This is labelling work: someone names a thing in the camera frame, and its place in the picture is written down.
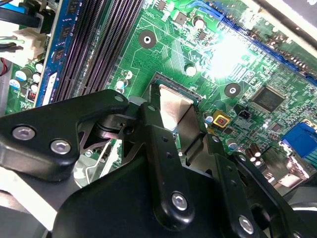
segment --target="black cable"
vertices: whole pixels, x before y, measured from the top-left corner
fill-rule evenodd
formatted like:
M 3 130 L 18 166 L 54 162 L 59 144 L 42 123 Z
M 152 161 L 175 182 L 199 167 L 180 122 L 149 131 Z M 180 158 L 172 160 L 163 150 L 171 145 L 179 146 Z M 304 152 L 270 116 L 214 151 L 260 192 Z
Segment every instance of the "black cable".
M 22 50 L 22 46 L 14 46 L 14 47 L 5 47 L 5 48 L 0 48 L 0 52 L 15 52 L 17 50 Z
M 3 6 L 9 2 L 12 2 L 13 0 L 3 0 L 3 1 L 0 1 L 0 6 Z
M 40 18 L 26 15 L 17 11 L 11 11 L 0 7 L 0 21 L 11 22 L 14 24 L 38 28 L 40 25 Z

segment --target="electrolytic capacitor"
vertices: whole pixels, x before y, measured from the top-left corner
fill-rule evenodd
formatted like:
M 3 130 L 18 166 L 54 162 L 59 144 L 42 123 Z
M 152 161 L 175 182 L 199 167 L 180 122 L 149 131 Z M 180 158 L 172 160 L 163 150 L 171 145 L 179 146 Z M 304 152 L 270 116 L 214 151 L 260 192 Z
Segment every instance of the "electrolytic capacitor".
M 39 62 L 35 63 L 35 69 L 37 72 L 42 73 L 44 68 L 44 59 L 40 60 Z
M 226 145 L 229 147 L 230 150 L 234 151 L 238 148 L 237 141 L 233 138 L 226 139 Z
M 255 160 L 257 160 L 254 156 L 254 154 L 252 153 L 251 149 L 246 149 L 244 151 L 244 153 L 246 154 L 247 158 L 253 163 Z
M 255 157 L 260 157 L 261 156 L 261 150 L 259 149 L 258 145 L 256 143 L 252 143 L 250 145 L 250 149 L 252 153 L 254 154 Z
M 212 117 L 211 112 L 206 111 L 206 112 L 203 113 L 203 116 L 204 116 L 205 122 L 206 122 L 207 124 L 212 124 L 212 122 L 213 122 L 213 117 Z

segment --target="blue ram module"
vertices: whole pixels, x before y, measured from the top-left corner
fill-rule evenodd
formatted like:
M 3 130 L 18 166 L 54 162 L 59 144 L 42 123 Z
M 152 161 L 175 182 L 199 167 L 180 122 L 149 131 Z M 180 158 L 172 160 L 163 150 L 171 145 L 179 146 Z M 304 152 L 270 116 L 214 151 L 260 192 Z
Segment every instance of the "blue ram module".
M 44 72 L 35 106 L 52 102 L 52 95 L 58 86 L 66 53 L 83 0 L 63 0 L 59 3 L 52 36 L 44 62 Z

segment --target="black chip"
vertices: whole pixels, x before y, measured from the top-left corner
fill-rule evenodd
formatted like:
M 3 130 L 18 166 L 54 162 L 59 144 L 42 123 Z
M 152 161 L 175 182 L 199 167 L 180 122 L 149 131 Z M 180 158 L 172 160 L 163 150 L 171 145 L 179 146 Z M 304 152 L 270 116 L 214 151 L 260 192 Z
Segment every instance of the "black chip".
M 233 132 L 233 129 L 226 128 L 223 132 L 226 133 L 227 135 L 230 135 Z
M 180 24 L 180 25 L 184 25 L 186 20 L 187 20 L 187 16 L 185 14 L 179 12 L 176 19 L 175 19 L 175 22 Z
M 203 39 L 205 38 L 205 36 L 206 36 L 206 33 L 202 31 L 202 32 L 199 34 L 198 39 L 203 40 Z
M 273 112 L 284 98 L 269 88 L 262 88 L 253 98 L 253 102 L 268 112 Z
M 62 40 L 66 38 L 69 35 L 70 30 L 71 30 L 70 26 L 63 26 L 60 31 L 59 39 Z
M 64 48 L 59 48 L 54 53 L 53 62 L 59 61 L 64 55 Z
M 68 3 L 66 14 L 74 14 L 76 12 L 76 8 L 78 4 L 79 4 L 79 0 L 70 0 Z
M 166 3 L 164 1 L 159 1 L 158 3 L 158 9 L 163 11 L 164 7 L 165 7 Z
M 275 124 L 273 127 L 272 127 L 272 131 L 275 131 L 275 132 L 278 132 L 282 129 L 282 126 L 280 124 Z

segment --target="blue expansion slot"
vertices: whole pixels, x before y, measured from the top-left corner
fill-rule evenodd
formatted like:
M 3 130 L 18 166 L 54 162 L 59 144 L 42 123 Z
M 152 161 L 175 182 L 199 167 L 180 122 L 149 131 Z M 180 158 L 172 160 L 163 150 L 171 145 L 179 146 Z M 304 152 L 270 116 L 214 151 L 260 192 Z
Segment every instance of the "blue expansion slot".
M 254 45 L 256 45 L 258 48 L 260 48 L 262 51 L 264 51 L 268 55 L 275 58 L 278 62 L 285 65 L 293 72 L 297 72 L 297 73 L 300 72 L 299 68 L 296 65 L 294 65 L 290 61 L 286 60 L 281 54 L 279 54 L 278 52 L 275 52 L 274 50 L 272 50 L 270 47 L 266 46 L 265 44 L 263 44 L 259 40 L 249 37 L 250 32 L 248 30 L 238 26 L 237 24 L 235 24 L 234 22 L 229 20 L 221 12 L 219 12 L 216 9 L 209 6 L 209 2 L 202 2 L 200 0 L 197 0 L 197 1 L 194 1 L 191 4 L 187 5 L 186 7 L 191 8 L 191 7 L 195 7 L 195 6 L 199 6 L 198 10 L 209 14 L 213 18 L 217 19 L 219 22 L 222 22 L 222 23 L 226 24 L 227 26 L 229 26 L 232 30 L 236 31 L 237 33 L 239 33 L 240 35 L 245 37 L 247 40 L 252 42 Z M 307 73 L 305 73 L 302 76 L 306 79 L 307 82 L 309 82 L 313 86 L 317 87 L 317 79 L 315 77 L 313 77 L 312 75 L 309 75 Z
M 71 42 L 83 0 L 63 0 L 58 6 L 49 51 L 44 62 L 45 68 L 36 99 L 35 106 L 43 106 L 52 102 L 52 95 L 57 88 L 66 53 Z

